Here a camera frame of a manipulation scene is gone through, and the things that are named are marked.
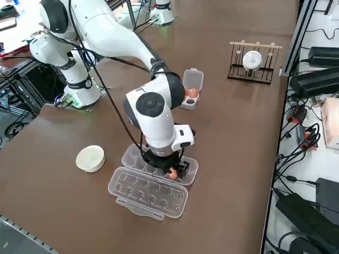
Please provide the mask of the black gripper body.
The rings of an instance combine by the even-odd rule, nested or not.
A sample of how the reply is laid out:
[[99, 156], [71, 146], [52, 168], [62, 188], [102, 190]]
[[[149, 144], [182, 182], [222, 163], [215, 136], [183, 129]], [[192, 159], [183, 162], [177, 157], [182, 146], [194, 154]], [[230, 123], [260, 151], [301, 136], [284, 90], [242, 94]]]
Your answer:
[[155, 155], [149, 149], [144, 153], [144, 161], [157, 169], [161, 169], [162, 171], [170, 171], [171, 168], [179, 170], [182, 156], [182, 153], [176, 151], [171, 155], [161, 157]]

